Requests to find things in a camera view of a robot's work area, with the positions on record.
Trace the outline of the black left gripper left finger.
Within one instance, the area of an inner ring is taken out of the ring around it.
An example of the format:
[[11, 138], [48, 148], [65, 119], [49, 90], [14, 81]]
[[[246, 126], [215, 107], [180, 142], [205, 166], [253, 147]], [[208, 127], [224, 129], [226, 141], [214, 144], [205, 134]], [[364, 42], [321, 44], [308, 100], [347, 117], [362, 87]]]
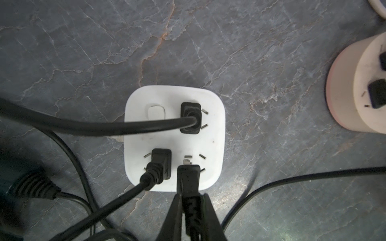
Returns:
[[182, 240], [182, 197], [176, 194], [173, 198], [165, 221], [156, 238], [156, 241], [181, 241]]

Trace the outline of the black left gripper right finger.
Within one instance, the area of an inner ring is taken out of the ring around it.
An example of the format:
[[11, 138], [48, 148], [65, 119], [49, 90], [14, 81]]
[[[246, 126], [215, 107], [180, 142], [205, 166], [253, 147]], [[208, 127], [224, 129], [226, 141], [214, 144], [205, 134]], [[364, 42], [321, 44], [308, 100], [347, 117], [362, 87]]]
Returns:
[[201, 240], [227, 241], [208, 194], [201, 198]]

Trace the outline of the round beige power strip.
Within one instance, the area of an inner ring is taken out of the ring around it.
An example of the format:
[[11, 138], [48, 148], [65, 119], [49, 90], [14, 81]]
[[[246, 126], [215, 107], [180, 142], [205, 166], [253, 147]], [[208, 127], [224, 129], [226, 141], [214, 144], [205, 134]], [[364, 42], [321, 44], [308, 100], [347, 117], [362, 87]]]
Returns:
[[385, 79], [380, 55], [386, 51], [386, 34], [357, 41], [334, 60], [326, 81], [326, 101], [333, 118], [344, 128], [385, 134], [386, 108], [373, 108], [369, 85]]

